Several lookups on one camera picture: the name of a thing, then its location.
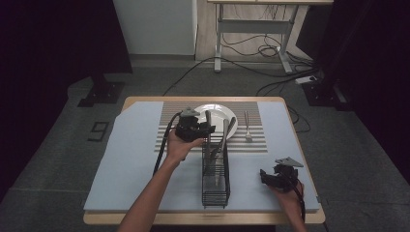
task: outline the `black curtain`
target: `black curtain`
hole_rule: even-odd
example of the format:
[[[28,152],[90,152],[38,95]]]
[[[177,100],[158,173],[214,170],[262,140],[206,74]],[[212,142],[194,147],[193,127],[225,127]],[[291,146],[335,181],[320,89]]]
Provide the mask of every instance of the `black curtain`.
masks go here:
[[[112,0],[0,3],[0,196],[34,155],[67,101],[92,73],[131,73]]]
[[[318,61],[324,92],[337,82],[410,183],[409,13],[405,0],[336,0]]]

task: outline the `power strip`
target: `power strip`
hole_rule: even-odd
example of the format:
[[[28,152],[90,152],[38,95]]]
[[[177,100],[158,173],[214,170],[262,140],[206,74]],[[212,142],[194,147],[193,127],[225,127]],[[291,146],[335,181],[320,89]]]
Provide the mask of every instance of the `power strip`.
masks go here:
[[[295,82],[296,82],[296,84],[304,84],[304,83],[308,83],[308,82],[312,82],[312,81],[316,81],[316,80],[317,80],[316,76],[310,75],[310,76],[297,78],[297,79],[295,79]]]

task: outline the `black wire dish rack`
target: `black wire dish rack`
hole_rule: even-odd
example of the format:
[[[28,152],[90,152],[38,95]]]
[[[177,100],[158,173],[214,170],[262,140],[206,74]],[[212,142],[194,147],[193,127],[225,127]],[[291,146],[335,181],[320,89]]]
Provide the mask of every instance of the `black wire dish rack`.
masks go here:
[[[228,205],[230,195],[229,164],[226,142],[219,149],[222,136],[210,136],[202,144],[202,205],[223,207]],[[214,149],[219,149],[211,157]]]

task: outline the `wooden desk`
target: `wooden desk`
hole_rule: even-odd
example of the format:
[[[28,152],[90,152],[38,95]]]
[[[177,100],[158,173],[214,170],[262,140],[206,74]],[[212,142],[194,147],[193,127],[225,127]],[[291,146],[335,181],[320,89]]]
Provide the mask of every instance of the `wooden desk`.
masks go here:
[[[283,102],[277,97],[129,97],[124,103],[123,110],[129,108],[135,102]],[[308,166],[306,165],[308,177],[311,180]],[[109,211],[86,211],[84,221],[87,224],[119,224],[126,212]],[[319,210],[314,213],[307,213],[307,223],[323,223],[325,214],[319,204]],[[285,214],[278,212],[198,212],[198,213],[172,213],[159,212],[154,221],[155,224],[162,225],[262,225],[262,224],[285,224],[288,223]]]
[[[209,3],[219,5],[219,16],[217,26],[217,45],[215,51],[215,72],[219,73],[221,46],[220,39],[222,33],[249,33],[249,34],[282,34],[283,41],[278,47],[278,56],[286,73],[292,73],[293,70],[289,65],[289,57],[286,54],[286,47],[292,32],[295,17],[299,5],[330,5],[333,0],[208,0]],[[293,5],[293,12],[288,21],[284,20],[243,20],[243,19],[225,19],[223,18],[224,4],[242,4],[242,5]]]

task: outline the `human hand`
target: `human hand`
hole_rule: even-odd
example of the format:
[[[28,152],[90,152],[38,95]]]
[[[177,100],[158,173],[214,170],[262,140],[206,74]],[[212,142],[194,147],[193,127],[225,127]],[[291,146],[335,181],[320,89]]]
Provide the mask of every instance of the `human hand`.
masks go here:
[[[300,208],[299,206],[299,197],[294,190],[290,190],[288,192],[281,192],[274,187],[268,186],[269,189],[274,193],[275,197],[278,199],[278,202],[283,210],[285,208],[294,207],[295,205]],[[304,196],[304,184],[298,182],[296,186],[299,193]]]
[[[190,149],[200,146],[203,143],[203,138],[193,140],[193,142],[186,142],[175,134],[175,130],[169,133],[166,148],[166,158],[179,164],[184,160]]]
[[[298,182],[296,186],[299,193],[304,196],[304,185]],[[281,192],[274,187],[269,187],[269,189],[277,197],[278,202],[285,212],[290,224],[295,232],[306,232],[308,231],[305,222],[302,219],[302,209],[298,195],[294,190],[288,192]]]

